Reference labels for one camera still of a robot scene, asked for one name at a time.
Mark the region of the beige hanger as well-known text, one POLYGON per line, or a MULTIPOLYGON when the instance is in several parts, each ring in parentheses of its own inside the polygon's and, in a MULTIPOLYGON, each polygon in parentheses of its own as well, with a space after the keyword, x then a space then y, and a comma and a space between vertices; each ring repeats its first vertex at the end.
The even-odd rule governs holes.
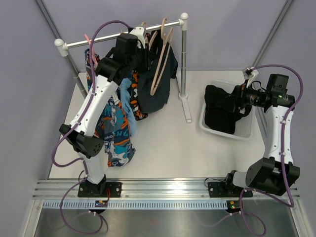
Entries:
POLYGON ((167 60, 168 60, 168 56, 170 53, 170 47, 171 47, 170 43, 172 41, 174 28, 172 27, 170 29, 170 31, 168 32, 168 34, 166 34, 164 32, 164 28, 165 28, 166 23, 167 23, 167 18, 163 18, 161 28, 160 28, 160 37, 162 39, 162 48, 161 48, 161 53, 159 56, 158 64, 156 67, 155 75, 154 75, 153 82, 152 82, 151 89, 150 89, 151 96, 154 96, 154 94, 157 91, 157 88, 158 88, 159 83, 161 81, 161 78, 162 78, 162 75, 163 75, 163 72, 165 70, 167 60))
POLYGON ((142 22, 141 23, 141 29, 143 29, 142 31, 142 36, 141 39, 143 41, 140 42, 140 48, 145 48, 145 46, 147 45, 147 49, 148 51, 153 51, 155 53, 158 52, 158 47, 155 45, 155 39, 158 35, 157 31, 152 31, 151 33, 146 33, 145 32, 145 28, 147 27, 147 23, 146 22, 142 22))

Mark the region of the dark navy shorts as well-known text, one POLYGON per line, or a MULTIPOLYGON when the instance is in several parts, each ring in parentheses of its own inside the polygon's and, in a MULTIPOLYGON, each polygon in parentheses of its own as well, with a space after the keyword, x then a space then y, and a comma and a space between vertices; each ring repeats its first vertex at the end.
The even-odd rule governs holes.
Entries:
POLYGON ((150 68, 139 74, 138 104, 140 111, 151 114, 162 109, 170 96, 170 81, 176 78, 178 61, 169 42, 163 43, 160 30, 149 39, 150 68))

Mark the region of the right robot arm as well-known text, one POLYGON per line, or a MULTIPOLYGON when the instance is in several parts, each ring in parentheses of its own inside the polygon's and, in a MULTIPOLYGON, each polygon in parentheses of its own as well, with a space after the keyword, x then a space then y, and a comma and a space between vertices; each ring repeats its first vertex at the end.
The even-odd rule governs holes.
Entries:
POLYGON ((235 196, 243 188, 252 188, 281 196, 300 176, 300 168, 293 165, 290 148, 290 126, 296 99, 287 93, 289 77, 271 74, 264 90, 252 87, 252 79, 236 85, 230 94, 222 96, 215 106, 239 120, 252 107, 264 109, 267 121, 267 140, 263 157, 249 166, 246 172, 233 170, 227 174, 223 189, 235 196))

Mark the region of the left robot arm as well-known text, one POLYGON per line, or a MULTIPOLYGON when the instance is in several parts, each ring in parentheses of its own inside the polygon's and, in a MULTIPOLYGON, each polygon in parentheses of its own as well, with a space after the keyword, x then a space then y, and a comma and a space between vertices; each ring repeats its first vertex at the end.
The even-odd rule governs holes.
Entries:
POLYGON ((133 70, 147 69, 148 58, 144 28, 135 27, 121 33, 115 47, 92 65, 92 85, 77 115, 59 131, 83 162, 86 175, 79 185, 79 196, 100 197, 106 194, 106 175, 99 153, 103 140, 95 135, 95 128, 106 103, 116 92, 122 80, 133 70))

